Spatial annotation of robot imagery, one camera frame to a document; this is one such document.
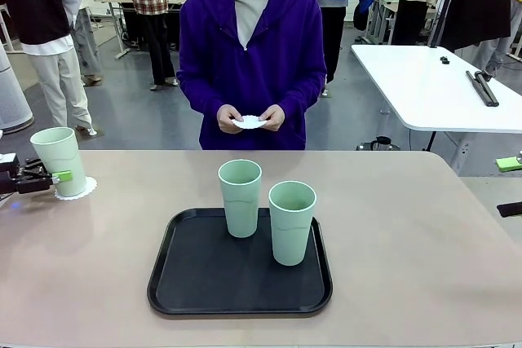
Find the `beige tabletop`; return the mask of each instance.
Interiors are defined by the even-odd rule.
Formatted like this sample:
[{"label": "beige tabletop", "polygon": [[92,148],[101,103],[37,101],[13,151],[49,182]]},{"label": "beige tabletop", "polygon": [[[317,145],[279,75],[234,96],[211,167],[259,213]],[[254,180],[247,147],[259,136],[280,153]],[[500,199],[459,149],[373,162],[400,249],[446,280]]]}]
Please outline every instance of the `beige tabletop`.
[{"label": "beige tabletop", "polygon": [[[169,4],[184,4],[187,0],[169,0]],[[99,3],[132,3],[132,0],[95,0]]]},{"label": "beige tabletop", "polygon": [[[427,152],[82,152],[97,189],[0,207],[0,346],[471,346],[522,340],[522,254]],[[308,319],[167,319],[146,288],[167,223],[216,172],[311,184],[334,282]]]}]

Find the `tray rim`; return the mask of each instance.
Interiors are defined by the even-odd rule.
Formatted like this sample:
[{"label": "tray rim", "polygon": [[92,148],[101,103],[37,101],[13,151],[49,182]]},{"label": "tray rim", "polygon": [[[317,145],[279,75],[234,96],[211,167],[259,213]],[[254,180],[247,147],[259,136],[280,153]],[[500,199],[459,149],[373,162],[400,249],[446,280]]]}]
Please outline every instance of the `tray rim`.
[{"label": "tray rim", "polygon": [[[313,315],[319,311],[321,311],[332,298],[332,294],[334,292],[334,285],[332,282],[332,275],[330,273],[330,265],[328,263],[328,258],[326,256],[325,243],[323,241],[323,236],[321,232],[321,225],[314,217],[312,219],[312,232],[314,236],[314,240],[316,242],[317,248],[317,257],[319,258],[319,267],[321,270],[321,276],[323,280],[323,285],[325,286],[325,294],[321,298],[321,300],[314,306],[308,307],[306,310],[296,310],[296,311],[288,311],[288,310],[271,310],[271,311],[172,311],[160,304],[157,300],[156,292],[157,286],[159,284],[159,280],[163,273],[163,267],[161,270],[158,268],[161,264],[165,263],[166,255],[168,252],[164,252],[165,249],[170,247],[170,242],[172,240],[172,236],[175,232],[175,224],[182,222],[188,218],[194,218],[197,216],[197,211],[223,211],[224,208],[191,208],[186,209],[177,213],[167,224],[165,233],[163,235],[163,239],[161,240],[160,249],[158,251],[156,261],[154,263],[153,270],[151,272],[150,279],[147,284],[147,299],[150,303],[151,307],[163,314],[163,315]],[[269,208],[259,208],[258,214],[267,214],[270,216]]]}]

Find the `black tray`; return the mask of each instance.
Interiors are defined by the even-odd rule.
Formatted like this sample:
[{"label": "black tray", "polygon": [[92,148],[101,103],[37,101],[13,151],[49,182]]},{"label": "black tray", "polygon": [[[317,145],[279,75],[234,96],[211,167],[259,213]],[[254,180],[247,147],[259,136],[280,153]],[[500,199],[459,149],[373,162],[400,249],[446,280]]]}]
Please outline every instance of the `black tray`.
[{"label": "black tray", "polygon": [[223,209],[189,209],[169,223],[148,283],[148,300],[167,315],[295,314],[322,309],[332,279],[321,229],[313,219],[303,262],[272,256],[269,209],[253,236],[228,234]]}]

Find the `white coaster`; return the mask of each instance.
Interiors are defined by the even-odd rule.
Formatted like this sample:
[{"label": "white coaster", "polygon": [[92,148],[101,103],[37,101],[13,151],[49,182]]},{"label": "white coaster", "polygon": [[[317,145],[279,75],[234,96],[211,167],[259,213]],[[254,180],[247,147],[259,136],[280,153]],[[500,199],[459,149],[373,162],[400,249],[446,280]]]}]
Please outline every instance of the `white coaster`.
[{"label": "white coaster", "polygon": [[55,191],[55,197],[58,200],[66,200],[66,201],[81,199],[82,197],[91,194],[92,191],[94,191],[96,189],[96,187],[98,186],[98,183],[92,177],[86,177],[86,182],[87,182],[87,185],[86,185],[85,191],[83,191],[79,195],[70,196],[70,197],[63,197],[63,196],[60,196],[58,194],[58,191]]},{"label": "white coaster", "polygon": [[242,130],[255,130],[267,123],[266,121],[260,121],[257,116],[243,116],[243,121],[232,120],[232,122]]}]

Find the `hand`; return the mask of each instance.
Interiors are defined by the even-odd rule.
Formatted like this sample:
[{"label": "hand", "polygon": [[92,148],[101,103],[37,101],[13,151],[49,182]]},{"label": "hand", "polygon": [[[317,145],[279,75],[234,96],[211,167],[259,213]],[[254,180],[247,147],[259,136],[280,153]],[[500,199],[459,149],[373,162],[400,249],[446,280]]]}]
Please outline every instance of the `hand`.
[{"label": "hand", "polygon": [[285,112],[279,105],[272,105],[270,108],[266,110],[265,113],[261,115],[259,118],[260,121],[267,120],[267,123],[262,126],[265,130],[271,130],[272,132],[277,132],[279,128],[285,122]]},{"label": "hand", "polygon": [[232,119],[243,121],[243,117],[232,105],[223,105],[218,110],[219,128],[225,134],[239,134],[242,129],[236,126]]}]

